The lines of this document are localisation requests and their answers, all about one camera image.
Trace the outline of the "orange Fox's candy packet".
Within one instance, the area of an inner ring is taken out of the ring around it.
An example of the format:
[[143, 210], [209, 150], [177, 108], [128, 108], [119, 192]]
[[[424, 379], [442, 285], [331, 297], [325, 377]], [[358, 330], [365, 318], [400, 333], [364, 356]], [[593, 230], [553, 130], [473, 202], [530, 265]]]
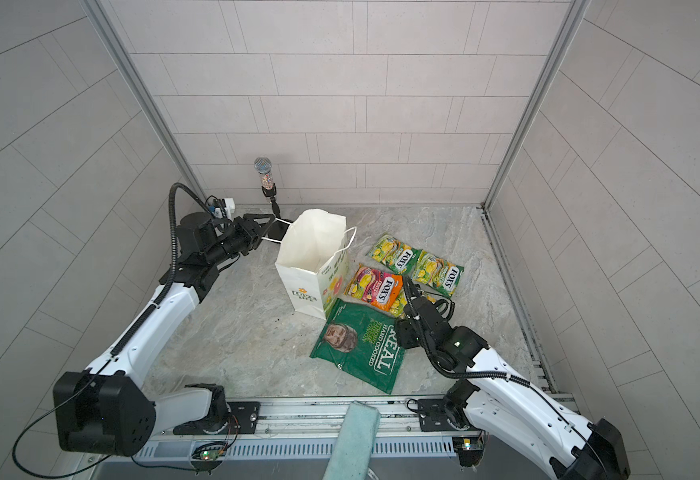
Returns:
[[378, 310], [390, 313], [402, 289], [401, 275], [360, 264], [345, 294]]

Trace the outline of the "white paper bag green print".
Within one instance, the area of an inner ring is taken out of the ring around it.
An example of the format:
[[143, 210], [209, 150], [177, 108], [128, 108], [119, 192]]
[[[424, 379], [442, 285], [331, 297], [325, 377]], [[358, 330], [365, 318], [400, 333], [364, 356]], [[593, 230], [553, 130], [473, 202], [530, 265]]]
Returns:
[[275, 225], [285, 233], [270, 233], [268, 239], [279, 245], [275, 266], [294, 309], [325, 320], [344, 291], [357, 229], [344, 216], [321, 209], [308, 209], [294, 221], [277, 219]]

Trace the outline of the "large dark green crisps bag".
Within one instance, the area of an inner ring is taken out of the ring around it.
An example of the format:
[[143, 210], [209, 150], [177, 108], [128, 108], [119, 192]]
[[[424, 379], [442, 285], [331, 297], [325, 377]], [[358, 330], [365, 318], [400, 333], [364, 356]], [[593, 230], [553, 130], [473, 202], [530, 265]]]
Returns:
[[372, 307], [338, 299], [310, 357], [391, 394], [405, 356], [395, 323]]

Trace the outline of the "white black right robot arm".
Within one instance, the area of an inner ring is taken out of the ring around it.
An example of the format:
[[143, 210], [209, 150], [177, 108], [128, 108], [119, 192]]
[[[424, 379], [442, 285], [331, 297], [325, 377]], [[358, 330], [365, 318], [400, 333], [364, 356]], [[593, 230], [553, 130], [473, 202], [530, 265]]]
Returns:
[[432, 303], [404, 278], [400, 346], [420, 347], [434, 369], [454, 380], [443, 413], [458, 428], [497, 437], [551, 479], [626, 479], [631, 474], [619, 429], [591, 422], [522, 377], [489, 343], [449, 322], [449, 301]]

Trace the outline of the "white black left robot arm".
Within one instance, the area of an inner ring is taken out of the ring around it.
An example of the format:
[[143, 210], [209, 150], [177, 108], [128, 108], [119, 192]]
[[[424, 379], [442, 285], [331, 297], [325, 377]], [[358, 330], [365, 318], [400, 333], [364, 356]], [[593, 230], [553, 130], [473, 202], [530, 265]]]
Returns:
[[288, 225], [274, 214], [219, 219], [201, 212], [175, 224], [172, 262], [148, 305], [86, 369], [67, 372], [56, 383], [60, 447], [132, 457], [157, 432], [214, 434], [228, 429], [231, 413], [220, 385], [191, 384], [157, 400], [149, 399], [142, 387], [168, 340], [219, 274], [263, 241], [281, 241]]

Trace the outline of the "glitter microphone on black stand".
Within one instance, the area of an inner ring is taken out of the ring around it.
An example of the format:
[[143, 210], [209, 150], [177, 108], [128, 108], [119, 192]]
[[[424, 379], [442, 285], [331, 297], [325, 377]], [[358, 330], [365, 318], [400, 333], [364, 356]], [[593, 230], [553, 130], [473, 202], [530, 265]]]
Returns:
[[270, 201], [273, 214], [280, 218], [281, 210], [276, 199], [277, 186], [272, 175], [272, 161], [267, 157], [258, 157], [254, 162], [254, 166], [260, 176], [263, 194]]

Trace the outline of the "right circuit board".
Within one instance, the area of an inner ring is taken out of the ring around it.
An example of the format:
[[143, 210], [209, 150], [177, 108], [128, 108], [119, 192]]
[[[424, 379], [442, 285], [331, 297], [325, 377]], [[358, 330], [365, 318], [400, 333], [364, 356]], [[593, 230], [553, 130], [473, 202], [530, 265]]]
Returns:
[[482, 436], [453, 437], [453, 450], [463, 468], [477, 467], [484, 456], [485, 439]]

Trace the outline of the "teal cleaning cloth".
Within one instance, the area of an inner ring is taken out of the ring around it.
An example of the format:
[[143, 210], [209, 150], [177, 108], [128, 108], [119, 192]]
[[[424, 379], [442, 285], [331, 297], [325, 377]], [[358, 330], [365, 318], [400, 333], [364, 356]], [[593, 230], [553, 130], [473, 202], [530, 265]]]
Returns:
[[366, 479], [380, 424], [378, 409], [353, 402], [344, 417], [323, 479]]

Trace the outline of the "left circuit board green LED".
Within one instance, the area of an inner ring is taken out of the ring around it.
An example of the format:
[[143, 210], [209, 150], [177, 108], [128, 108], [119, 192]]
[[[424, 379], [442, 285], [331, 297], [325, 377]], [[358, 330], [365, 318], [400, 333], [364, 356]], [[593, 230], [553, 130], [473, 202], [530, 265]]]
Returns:
[[223, 463], [228, 446], [226, 441], [214, 441], [198, 446], [191, 454], [192, 466], [202, 472], [213, 471]]

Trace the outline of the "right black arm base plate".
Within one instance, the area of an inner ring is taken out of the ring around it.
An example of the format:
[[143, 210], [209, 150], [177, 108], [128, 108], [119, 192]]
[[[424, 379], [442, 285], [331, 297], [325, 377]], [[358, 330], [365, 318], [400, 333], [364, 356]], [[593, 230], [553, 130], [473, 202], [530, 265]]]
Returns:
[[418, 417], [423, 432], [478, 431], [464, 409], [446, 397], [409, 399], [407, 408]]

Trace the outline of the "aluminium front rail frame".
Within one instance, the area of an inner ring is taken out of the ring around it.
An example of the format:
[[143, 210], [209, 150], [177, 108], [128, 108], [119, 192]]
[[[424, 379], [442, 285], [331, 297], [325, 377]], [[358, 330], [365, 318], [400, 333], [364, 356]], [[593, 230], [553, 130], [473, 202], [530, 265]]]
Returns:
[[269, 398], [232, 403], [233, 432], [161, 430], [135, 455], [144, 467], [194, 468], [210, 473], [225, 462], [328, 460], [369, 465], [374, 458], [450, 458], [478, 465], [499, 440], [549, 478], [563, 475], [586, 449], [591, 422], [566, 406], [535, 430], [518, 413], [483, 392], [468, 400], [466, 417], [452, 420], [435, 396]]

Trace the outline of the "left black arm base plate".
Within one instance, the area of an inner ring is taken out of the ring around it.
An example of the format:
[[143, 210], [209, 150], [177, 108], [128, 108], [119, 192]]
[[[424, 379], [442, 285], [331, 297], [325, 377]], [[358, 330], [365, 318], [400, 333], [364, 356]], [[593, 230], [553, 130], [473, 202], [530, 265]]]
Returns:
[[175, 435], [222, 435], [234, 436], [254, 434], [257, 429], [262, 404], [256, 401], [233, 401], [227, 404], [225, 415], [215, 407], [201, 420], [191, 421], [175, 427]]

